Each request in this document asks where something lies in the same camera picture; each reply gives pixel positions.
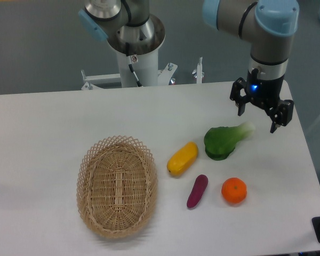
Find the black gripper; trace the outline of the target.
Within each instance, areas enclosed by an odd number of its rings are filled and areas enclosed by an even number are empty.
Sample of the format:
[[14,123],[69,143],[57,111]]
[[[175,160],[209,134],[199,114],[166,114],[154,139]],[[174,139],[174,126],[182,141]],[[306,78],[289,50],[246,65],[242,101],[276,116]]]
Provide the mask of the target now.
[[274,80],[262,80],[248,74],[247,80],[241,77],[235,80],[231,87],[230,100],[238,107],[238,116],[243,115],[246,104],[253,99],[255,106],[267,106],[265,112],[272,121],[270,133],[274,133],[281,126],[287,126],[292,120],[294,101],[280,100],[283,79],[284,76]]

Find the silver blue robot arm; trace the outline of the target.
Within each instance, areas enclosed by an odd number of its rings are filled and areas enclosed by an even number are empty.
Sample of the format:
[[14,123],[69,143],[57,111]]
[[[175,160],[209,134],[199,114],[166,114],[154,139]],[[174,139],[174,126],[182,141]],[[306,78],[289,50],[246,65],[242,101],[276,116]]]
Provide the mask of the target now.
[[251,44],[247,77],[235,80],[230,93],[238,115],[251,103],[271,119],[271,133],[287,126],[294,102],[282,100],[280,92],[298,28],[298,2],[204,1],[202,15],[207,25]]

